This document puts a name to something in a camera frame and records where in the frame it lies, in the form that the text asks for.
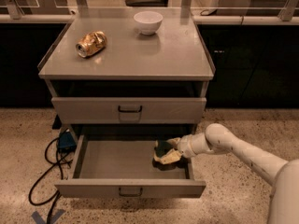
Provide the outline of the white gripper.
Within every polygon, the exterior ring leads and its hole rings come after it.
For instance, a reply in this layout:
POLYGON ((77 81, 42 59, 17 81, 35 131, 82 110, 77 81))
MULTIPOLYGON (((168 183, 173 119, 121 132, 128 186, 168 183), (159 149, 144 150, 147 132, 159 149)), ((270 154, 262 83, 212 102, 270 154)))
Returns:
POLYGON ((184 135, 179 138, 171 138, 167 140, 172 147, 178 147, 178 150, 171 149, 166 154, 163 154, 161 157, 157 153, 154 153, 154 160, 167 165, 174 163, 181 159, 181 156, 184 158, 191 158, 195 156, 195 152, 192 149, 192 135, 184 135))

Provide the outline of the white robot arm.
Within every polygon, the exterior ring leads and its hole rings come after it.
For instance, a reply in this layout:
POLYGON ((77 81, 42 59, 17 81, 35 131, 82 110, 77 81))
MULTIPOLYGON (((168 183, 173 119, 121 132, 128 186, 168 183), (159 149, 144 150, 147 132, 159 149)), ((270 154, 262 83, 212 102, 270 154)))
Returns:
POLYGON ((155 142, 153 159, 167 165, 200 154, 233 153, 271 187, 267 224, 299 224, 299 160, 285 161, 236 137, 219 123, 203 133, 155 142))

